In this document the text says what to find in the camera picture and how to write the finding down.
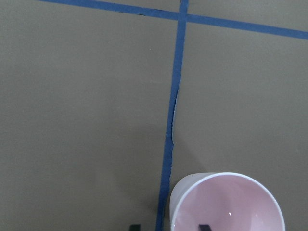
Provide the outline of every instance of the black object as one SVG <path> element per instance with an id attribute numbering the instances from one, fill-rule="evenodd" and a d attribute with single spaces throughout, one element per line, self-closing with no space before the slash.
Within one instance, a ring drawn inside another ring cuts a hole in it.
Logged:
<path id="1" fill-rule="evenodd" d="M 201 231 L 212 231 L 209 225 L 199 225 Z"/>
<path id="2" fill-rule="evenodd" d="M 141 225 L 131 225 L 129 227 L 129 231 L 140 231 L 141 230 Z"/>

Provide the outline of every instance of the blue painter's tape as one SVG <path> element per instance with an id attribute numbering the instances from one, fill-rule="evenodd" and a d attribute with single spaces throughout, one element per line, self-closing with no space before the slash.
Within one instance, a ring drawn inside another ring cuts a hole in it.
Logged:
<path id="1" fill-rule="evenodd" d="M 170 191 L 170 175 L 172 168 L 172 151 L 173 151 L 173 122 L 176 110 L 178 91 L 181 80 L 181 69 L 184 53 L 185 31 L 186 31 L 186 16 L 188 9 L 188 0 L 182 0 L 180 4 L 180 14 L 178 20 L 177 40 L 175 46 L 175 54 L 173 61 L 173 73 L 171 83 L 171 93 L 168 110 L 167 131 L 164 149 L 164 159 L 162 176 L 159 191 L 158 210 L 156 218 L 156 231 L 164 229 L 164 215 L 166 201 Z"/>
<path id="2" fill-rule="evenodd" d="M 248 31 L 255 31 L 260 33 L 266 34 L 273 34 L 273 35 L 280 35 L 280 36 L 287 36 L 292 38 L 298 39 L 308 39 L 308 32 L 301 31 L 301 30 L 292 30 L 287 28 L 280 28 L 275 26 L 266 26 L 254 23 L 245 23 L 221 18 L 212 18 L 200 15 L 187 15 L 187 22 L 190 23 L 199 23 L 199 24 L 206 24 L 211 26 L 221 26 L 226 28 L 233 28 L 233 29 L 240 29 L 240 30 L 248 30 Z"/>
<path id="3" fill-rule="evenodd" d="M 171 20 L 177 20 L 179 16 L 178 12 L 162 11 L 151 8 L 138 7 L 138 6 L 128 6 L 128 5 L 110 3 L 104 1 L 94 1 L 94 0 L 38 0 L 38 1 L 60 3 L 73 6 L 82 6 L 87 8 L 115 11 L 121 13 L 139 14 L 144 16 L 165 18 Z"/>

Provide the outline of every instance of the cup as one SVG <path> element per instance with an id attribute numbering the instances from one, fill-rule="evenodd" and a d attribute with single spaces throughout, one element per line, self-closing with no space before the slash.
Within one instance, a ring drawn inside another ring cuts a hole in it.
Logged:
<path id="1" fill-rule="evenodd" d="M 238 173 L 184 177 L 170 198 L 171 231 L 285 231 L 279 205 L 258 181 Z"/>

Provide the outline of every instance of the blue tape line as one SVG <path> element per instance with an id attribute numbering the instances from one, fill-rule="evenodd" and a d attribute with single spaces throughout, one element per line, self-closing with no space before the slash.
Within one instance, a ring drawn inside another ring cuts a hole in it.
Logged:
<path id="1" fill-rule="evenodd" d="M 60 3 L 72 6 L 81 6 L 81 7 L 115 11 L 121 13 L 139 14 L 144 16 L 165 18 L 171 20 L 177 20 L 179 16 L 178 12 L 162 11 L 151 8 L 129 6 L 117 3 L 104 2 L 104 1 L 94 1 L 94 0 L 38 0 L 38 1 Z"/>
<path id="2" fill-rule="evenodd" d="M 173 121 L 175 116 L 176 102 L 181 80 L 181 68 L 182 68 L 183 53 L 184 53 L 187 9 L 188 9 L 188 0 L 182 0 L 180 4 L 177 40 L 176 40 L 175 54 L 173 61 L 173 73 L 172 73 L 171 93 L 170 93 L 169 110 L 168 110 L 163 168 L 162 168 L 162 176 L 160 182 L 158 210 L 156 218 L 156 229 L 155 229 L 156 231 L 162 231 L 164 229 L 165 206 L 170 191 L 172 151 L 174 146 Z"/>
<path id="3" fill-rule="evenodd" d="M 287 28 L 266 26 L 266 25 L 254 24 L 254 23 L 245 23 L 245 22 L 233 21 L 233 20 L 228 20 L 228 19 L 213 18 L 213 17 L 206 17 L 206 16 L 200 16 L 200 15 L 193 15 L 193 14 L 187 15 L 187 22 L 206 24 L 206 25 L 211 25 L 211 26 L 221 26 L 221 27 L 240 29 L 240 30 L 248 30 L 248 31 L 260 32 L 260 33 L 266 33 L 266 34 L 287 36 L 287 37 L 298 38 L 298 39 L 308 39 L 308 32 L 306 31 L 292 30 L 292 29 L 287 29 Z"/>

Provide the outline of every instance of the white cup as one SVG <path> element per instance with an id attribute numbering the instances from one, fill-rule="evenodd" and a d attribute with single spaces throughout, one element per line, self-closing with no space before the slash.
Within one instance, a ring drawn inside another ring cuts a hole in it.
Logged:
<path id="1" fill-rule="evenodd" d="M 272 194 L 238 173 L 197 173 L 184 177 L 170 198 L 171 231 L 285 231 Z"/>

